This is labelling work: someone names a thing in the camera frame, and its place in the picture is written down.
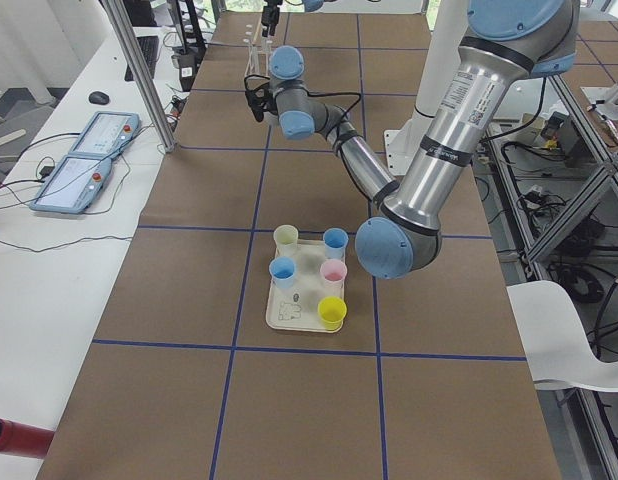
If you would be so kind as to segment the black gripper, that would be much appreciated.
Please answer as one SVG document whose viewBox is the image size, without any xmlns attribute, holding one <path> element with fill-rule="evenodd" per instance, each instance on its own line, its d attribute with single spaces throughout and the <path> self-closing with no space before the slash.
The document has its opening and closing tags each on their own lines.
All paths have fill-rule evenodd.
<svg viewBox="0 0 618 480">
<path fill-rule="evenodd" d="M 261 14 L 262 36 L 274 37 L 280 16 L 281 0 L 265 0 Z"/>
</svg>

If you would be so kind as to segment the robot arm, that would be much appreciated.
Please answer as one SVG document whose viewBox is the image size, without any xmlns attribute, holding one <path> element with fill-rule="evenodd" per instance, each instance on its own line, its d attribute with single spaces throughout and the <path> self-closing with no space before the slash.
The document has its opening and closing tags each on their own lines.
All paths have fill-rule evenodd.
<svg viewBox="0 0 618 480">
<path fill-rule="evenodd" d="M 516 81 L 571 68 L 579 13 L 576 1 L 469 2 L 459 67 L 402 180 L 380 163 L 341 108 L 310 98 L 297 48 L 283 45 L 272 52 L 269 90 L 283 135 L 322 135 L 377 207 L 378 216 L 364 222 L 355 238 L 368 273 L 401 278 L 436 258 L 439 212 L 502 99 Z"/>
<path fill-rule="evenodd" d="M 322 8 L 324 0 L 301 0 L 300 5 L 305 12 L 315 12 Z M 282 0 L 265 0 L 261 12 L 262 37 L 273 37 L 279 23 Z"/>
</svg>

